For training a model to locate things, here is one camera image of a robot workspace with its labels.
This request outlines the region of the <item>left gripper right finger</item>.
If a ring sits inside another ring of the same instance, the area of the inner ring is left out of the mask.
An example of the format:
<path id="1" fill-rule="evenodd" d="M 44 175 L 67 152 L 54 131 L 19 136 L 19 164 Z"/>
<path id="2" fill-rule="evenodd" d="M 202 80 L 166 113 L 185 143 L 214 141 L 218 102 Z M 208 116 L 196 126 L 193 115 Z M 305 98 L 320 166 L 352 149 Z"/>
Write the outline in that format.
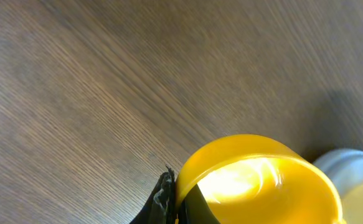
<path id="1" fill-rule="evenodd" d="M 181 203 L 181 224 L 219 224 L 211 212 L 198 185 L 195 185 Z"/>

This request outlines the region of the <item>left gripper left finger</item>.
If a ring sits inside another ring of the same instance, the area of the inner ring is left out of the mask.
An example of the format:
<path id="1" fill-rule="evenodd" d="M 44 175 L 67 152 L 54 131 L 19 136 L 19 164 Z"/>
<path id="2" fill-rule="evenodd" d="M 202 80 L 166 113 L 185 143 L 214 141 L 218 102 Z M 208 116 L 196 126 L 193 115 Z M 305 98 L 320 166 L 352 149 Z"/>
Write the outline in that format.
<path id="1" fill-rule="evenodd" d="M 176 221 L 176 184 L 174 171 L 166 167 L 142 209 L 130 224 L 174 224 Z"/>

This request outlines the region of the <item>yellow measuring scoop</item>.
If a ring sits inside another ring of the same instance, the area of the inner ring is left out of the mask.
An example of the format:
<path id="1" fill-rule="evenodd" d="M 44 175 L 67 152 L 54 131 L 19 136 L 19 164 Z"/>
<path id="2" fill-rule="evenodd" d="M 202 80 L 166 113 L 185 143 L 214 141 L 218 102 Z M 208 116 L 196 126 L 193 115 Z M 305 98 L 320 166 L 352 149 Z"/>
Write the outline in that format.
<path id="1" fill-rule="evenodd" d="M 195 185 L 220 223 L 345 222 L 325 173 L 265 136 L 226 136 L 193 153 L 176 180 L 178 212 Z"/>

